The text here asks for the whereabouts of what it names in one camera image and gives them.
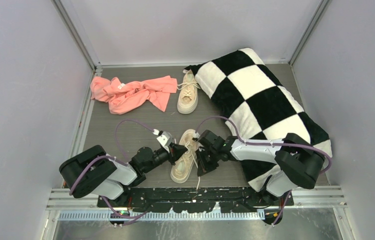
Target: black and white checkered cushion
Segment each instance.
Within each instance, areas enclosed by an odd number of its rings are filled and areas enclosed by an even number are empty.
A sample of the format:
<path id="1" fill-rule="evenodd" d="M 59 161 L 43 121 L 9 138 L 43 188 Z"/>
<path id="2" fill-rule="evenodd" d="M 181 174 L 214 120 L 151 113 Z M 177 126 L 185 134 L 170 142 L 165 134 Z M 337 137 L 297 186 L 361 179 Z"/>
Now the black and white checkered cushion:
<path id="1" fill-rule="evenodd" d="M 304 112 L 278 78 L 251 48 L 243 48 L 212 61 L 190 65 L 196 81 L 221 115 L 232 120 L 244 139 L 273 140 L 295 133 L 332 155 L 329 135 Z M 226 122 L 233 135 L 236 134 Z M 259 191 L 278 165 L 241 161 L 246 180 Z"/>

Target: shoe pair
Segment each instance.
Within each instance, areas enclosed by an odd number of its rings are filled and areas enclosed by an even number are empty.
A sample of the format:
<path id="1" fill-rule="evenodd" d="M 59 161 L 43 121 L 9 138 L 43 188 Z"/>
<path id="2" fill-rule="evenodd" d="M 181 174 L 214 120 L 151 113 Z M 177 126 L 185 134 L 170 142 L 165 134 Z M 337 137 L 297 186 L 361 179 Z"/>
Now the shoe pair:
<path id="1" fill-rule="evenodd" d="M 189 70 L 184 75 L 183 83 L 179 84 L 177 89 L 180 90 L 180 95 L 178 96 L 177 101 L 177 110 L 181 114 L 192 113 L 198 106 L 198 89 L 200 89 L 200 86 L 195 80 L 195 76 L 192 71 Z M 198 163 L 196 162 L 197 155 L 195 151 L 199 146 L 198 142 L 192 140 L 194 136 L 195 130 L 188 129 L 183 133 L 180 142 L 178 143 L 187 148 L 187 152 L 185 152 L 171 168 L 171 179 L 178 184 L 182 184 L 188 180 L 194 164 L 196 167 L 198 167 Z"/>
<path id="2" fill-rule="evenodd" d="M 183 82 L 177 85 L 180 94 L 177 100 L 177 110 L 181 114 L 190 114 L 198 106 L 198 89 L 201 89 L 195 76 L 189 70 L 183 77 Z"/>
<path id="3" fill-rule="evenodd" d="M 196 168 L 198 168 L 198 163 L 196 161 L 196 150 L 198 150 L 199 144 L 197 141 L 193 140 L 194 136 L 195 130 L 188 129 L 183 133 L 180 142 L 178 143 L 187 148 L 187 151 L 175 162 L 175 165 L 171 168 L 171 179 L 178 184 L 182 184 L 188 180 L 194 164 L 196 165 Z M 200 185 L 200 180 L 201 179 L 198 178 L 196 189 L 198 189 Z"/>

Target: pink shirt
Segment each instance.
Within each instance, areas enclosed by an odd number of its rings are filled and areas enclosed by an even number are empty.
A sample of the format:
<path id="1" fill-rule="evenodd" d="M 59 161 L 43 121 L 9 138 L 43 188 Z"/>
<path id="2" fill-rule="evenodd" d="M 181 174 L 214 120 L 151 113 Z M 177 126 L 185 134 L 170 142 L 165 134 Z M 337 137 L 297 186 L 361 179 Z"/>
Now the pink shirt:
<path id="1" fill-rule="evenodd" d="M 125 114 L 149 100 L 159 110 L 165 112 L 170 93 L 177 91 L 177 79 L 164 76 L 145 81 L 121 83 L 117 77 L 111 81 L 95 76 L 90 84 L 91 99 L 109 103 L 112 114 Z"/>

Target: white arm segment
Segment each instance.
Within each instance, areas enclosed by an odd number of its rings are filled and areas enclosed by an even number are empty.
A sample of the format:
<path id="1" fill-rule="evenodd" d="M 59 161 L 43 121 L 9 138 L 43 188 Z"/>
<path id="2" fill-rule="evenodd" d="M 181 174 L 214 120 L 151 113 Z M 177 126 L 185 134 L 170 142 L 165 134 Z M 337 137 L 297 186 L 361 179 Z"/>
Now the white arm segment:
<path id="1" fill-rule="evenodd" d="M 248 143 L 269 143 L 268 140 L 248 140 Z M 272 143 L 283 143 L 282 139 L 272 140 Z M 260 146 L 260 145 L 251 145 L 244 144 L 239 140 L 235 140 L 231 146 L 230 153 L 232 156 L 238 160 L 256 160 L 262 162 L 268 162 L 272 164 L 277 164 L 275 161 L 276 152 L 279 151 L 281 146 Z M 270 194 L 280 197 L 287 191 L 296 188 L 297 185 L 291 182 L 289 178 L 283 171 L 271 176 L 268 180 L 265 189 Z"/>

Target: shoelace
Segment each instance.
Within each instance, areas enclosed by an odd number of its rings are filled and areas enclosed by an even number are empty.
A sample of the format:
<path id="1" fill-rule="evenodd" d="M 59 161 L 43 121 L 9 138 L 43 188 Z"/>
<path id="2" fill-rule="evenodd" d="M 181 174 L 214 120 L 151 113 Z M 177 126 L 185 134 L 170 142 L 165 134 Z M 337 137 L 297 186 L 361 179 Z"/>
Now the shoelace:
<path id="1" fill-rule="evenodd" d="M 185 154 L 190 154 L 190 156 L 191 156 L 192 159 L 193 159 L 193 162 L 195 163 L 196 168 L 198 168 L 198 163 L 197 163 L 197 161 L 195 161 L 195 155 L 194 155 L 194 153 L 191 151 L 191 149 L 189 148 L 189 144 L 190 144 L 189 141 L 187 141 L 187 142 L 184 144 L 184 147 L 187 148 L 187 152 L 185 152 Z M 200 187 L 200 182 L 201 182 L 201 177 L 198 176 L 198 184 L 196 185 L 196 191 L 198 191 L 198 188 Z"/>
<path id="2" fill-rule="evenodd" d="M 200 84 L 197 81 L 190 81 L 190 82 L 182 82 L 177 85 L 178 90 L 182 90 L 187 86 L 194 86 L 197 89 L 201 89 Z M 190 89 L 186 89 L 186 91 L 183 93 L 183 96 L 190 97 L 192 95 Z"/>

